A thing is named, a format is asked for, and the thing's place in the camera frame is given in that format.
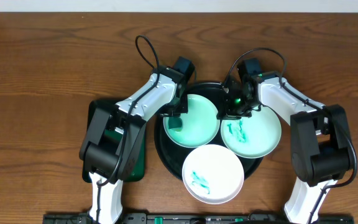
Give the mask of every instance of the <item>green paint smear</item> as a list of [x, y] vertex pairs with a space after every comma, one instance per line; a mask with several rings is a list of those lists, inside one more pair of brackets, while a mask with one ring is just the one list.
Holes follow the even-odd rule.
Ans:
[[236, 138], [237, 141], [243, 142], [243, 143], [247, 142], [246, 132], [242, 128], [242, 120], [234, 121], [234, 122], [228, 124], [227, 126], [229, 128], [230, 134], [232, 134]]
[[193, 181], [191, 183], [193, 186], [201, 187], [206, 191], [206, 194], [209, 194], [208, 181], [206, 181], [204, 177], [199, 177], [195, 171], [193, 171], [191, 177], [193, 178]]

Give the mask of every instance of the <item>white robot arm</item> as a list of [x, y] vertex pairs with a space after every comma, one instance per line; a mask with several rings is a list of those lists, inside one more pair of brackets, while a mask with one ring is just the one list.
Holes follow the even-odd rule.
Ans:
[[[288, 125], [290, 125], [291, 115], [299, 112], [310, 113], [316, 111], [316, 109], [302, 103], [299, 99], [284, 90], [284, 88], [280, 86], [278, 79], [278, 77], [269, 78], [258, 86], [259, 99], [263, 105], [269, 106], [285, 122], [287, 122]], [[287, 88], [302, 97], [304, 100], [308, 99], [305, 95], [290, 86], [285, 78], [282, 78], [282, 82], [285, 82]], [[309, 102], [320, 108], [323, 108], [324, 106], [322, 103], [318, 103], [313, 100], [309, 100]], [[334, 185], [336, 182], [337, 180], [331, 179], [322, 181], [314, 187], [310, 187], [306, 182], [296, 178], [292, 195], [284, 206], [284, 212], [288, 220], [292, 223], [307, 223], [310, 211], [312, 211], [313, 206], [317, 202], [321, 189], [327, 185]], [[312, 222], [318, 219], [318, 210], [323, 203], [325, 196], [326, 194], [319, 202], [318, 208], [313, 215]]]
[[[271, 49], [262, 50], [279, 54]], [[344, 109], [309, 99], [289, 85], [281, 73], [262, 72], [256, 58], [240, 62], [237, 70], [241, 84], [227, 76], [224, 90], [229, 103], [218, 115], [221, 119], [252, 116], [251, 110], [264, 105], [291, 126], [291, 163], [298, 177], [284, 211], [292, 223], [316, 221], [329, 188], [343, 178], [347, 170], [353, 169], [352, 178], [357, 172], [356, 153]], [[239, 101], [240, 105], [230, 103]], [[318, 142], [316, 136], [320, 134], [329, 134], [330, 139]]]
[[[157, 112], [165, 116], [187, 112], [187, 96], [182, 94], [193, 71], [194, 65], [179, 57], [173, 68], [153, 69], [148, 82], [132, 96], [116, 103], [114, 110], [96, 108], [80, 150], [83, 179], [93, 186], [93, 205], [89, 212], [93, 220], [103, 224], [118, 220], [122, 213], [123, 180], [136, 164], [146, 122]], [[123, 134], [116, 151], [104, 137], [105, 129]]]

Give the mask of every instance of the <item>round black tray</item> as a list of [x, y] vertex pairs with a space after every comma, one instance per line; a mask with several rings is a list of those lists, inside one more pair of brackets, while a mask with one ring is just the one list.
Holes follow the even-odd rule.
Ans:
[[[221, 105], [220, 102], [225, 94], [224, 90], [221, 87], [220, 83], [217, 82], [204, 82], [197, 83], [188, 87], [185, 91], [185, 94], [197, 94], [201, 95], [209, 100], [219, 108]], [[195, 148], [186, 148], [181, 147], [175, 144], [166, 134], [163, 127], [163, 117], [158, 117], [154, 129], [154, 142], [155, 147], [157, 148], [158, 156], [160, 157], [164, 166], [174, 175], [176, 178], [182, 180], [181, 178], [181, 168], [187, 157], [187, 155]], [[212, 141], [208, 144], [217, 144], [224, 146], [220, 129], [217, 135]], [[259, 164], [262, 162], [263, 157], [257, 159], [246, 159], [239, 157], [241, 164], [244, 168], [244, 180], [251, 176], [251, 174], [258, 168]]]

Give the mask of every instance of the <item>wood grain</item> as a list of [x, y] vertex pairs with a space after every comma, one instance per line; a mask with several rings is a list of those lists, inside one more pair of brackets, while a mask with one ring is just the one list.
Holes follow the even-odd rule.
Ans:
[[[295, 88], [346, 109], [358, 153], [358, 14], [0, 13], [0, 223], [40, 223], [44, 213], [91, 206], [78, 158], [88, 105], [146, 82], [137, 34], [149, 36], [164, 64], [192, 59], [199, 80], [222, 80], [251, 48], [279, 50]], [[266, 70], [282, 66], [270, 53], [255, 55]], [[282, 124], [276, 150], [234, 200], [216, 206], [194, 199], [163, 166], [152, 120], [145, 177], [124, 186], [123, 205], [151, 213], [279, 211], [295, 183]], [[358, 223], [358, 176], [332, 190], [321, 213], [351, 213]]]

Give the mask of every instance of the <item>light green bowl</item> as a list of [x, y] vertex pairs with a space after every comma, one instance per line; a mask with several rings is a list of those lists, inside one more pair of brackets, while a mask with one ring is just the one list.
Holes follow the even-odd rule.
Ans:
[[218, 133], [220, 122], [216, 119], [218, 109], [207, 98], [187, 95], [188, 112], [181, 114], [182, 129], [168, 129], [169, 117], [163, 119], [164, 130], [168, 137], [179, 146], [199, 147], [209, 143]]
[[223, 120], [221, 136], [226, 147], [238, 156], [255, 159], [276, 148], [281, 138], [281, 124], [269, 107], [253, 111], [250, 118]]

